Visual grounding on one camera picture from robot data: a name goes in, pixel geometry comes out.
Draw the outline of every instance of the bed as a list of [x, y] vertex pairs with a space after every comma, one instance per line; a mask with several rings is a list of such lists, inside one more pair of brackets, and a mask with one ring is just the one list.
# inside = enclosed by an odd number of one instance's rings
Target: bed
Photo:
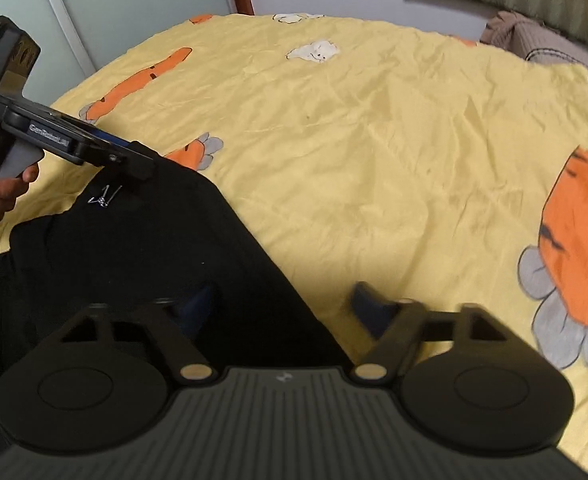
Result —
[[[384, 22], [197, 16], [54, 107], [202, 171], [353, 360], [355, 282], [485, 306], [570, 380], [560, 446], [588, 470], [587, 68]], [[40, 167], [0, 251], [97, 171]]]

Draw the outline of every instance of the black fabric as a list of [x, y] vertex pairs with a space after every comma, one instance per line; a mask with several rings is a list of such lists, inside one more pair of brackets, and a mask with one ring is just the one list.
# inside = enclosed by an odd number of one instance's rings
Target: black fabric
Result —
[[[351, 362], [218, 189], [162, 158], [136, 183], [101, 171], [62, 214], [15, 227], [0, 256], [0, 374], [79, 306], [122, 308], [215, 283], [220, 309], [195, 344], [215, 368]], [[88, 203], [105, 186], [108, 207]]]

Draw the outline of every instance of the yellow bedsheet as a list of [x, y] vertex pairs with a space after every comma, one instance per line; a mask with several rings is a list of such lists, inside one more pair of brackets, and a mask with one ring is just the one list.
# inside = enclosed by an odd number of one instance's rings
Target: yellow bedsheet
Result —
[[[540, 241], [561, 295], [588, 283], [588, 167], [569, 165], [588, 156], [579, 66], [382, 22], [214, 16], [151, 38], [54, 106], [209, 165], [203, 174], [353, 359], [372, 344], [346, 308], [359, 280], [438, 310], [483, 304], [533, 346], [541, 300], [523, 290], [536, 285], [519, 278], [523, 250]], [[0, 224], [0, 251], [13, 225], [65, 210], [96, 172], [53, 156], [41, 168]], [[585, 307], [566, 307], [588, 322]], [[564, 373], [576, 410], [561, 447], [588, 470], [583, 356]]]

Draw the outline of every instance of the black device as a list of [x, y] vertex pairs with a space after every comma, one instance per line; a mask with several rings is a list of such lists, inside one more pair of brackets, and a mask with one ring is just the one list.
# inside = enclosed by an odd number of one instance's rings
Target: black device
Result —
[[115, 166], [133, 178], [148, 178], [152, 160], [126, 141], [23, 97], [39, 54], [24, 30], [0, 17], [0, 178], [20, 175], [43, 150], [74, 164]]
[[[0, 480], [588, 478], [556, 447], [569, 383], [484, 309], [363, 283], [352, 303], [389, 322], [349, 375], [213, 370], [172, 301], [88, 306], [0, 378]], [[436, 340], [451, 350], [416, 364]]]

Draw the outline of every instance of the bedsheet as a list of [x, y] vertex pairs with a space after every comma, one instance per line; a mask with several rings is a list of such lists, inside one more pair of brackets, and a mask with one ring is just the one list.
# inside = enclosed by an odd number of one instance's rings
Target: bedsheet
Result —
[[[54, 107], [202, 171], [354, 360], [372, 345], [346, 304], [359, 280], [484, 305], [570, 380], [560, 446], [588, 470], [584, 67], [383, 22], [199, 16]], [[97, 171], [41, 169], [0, 251]]]

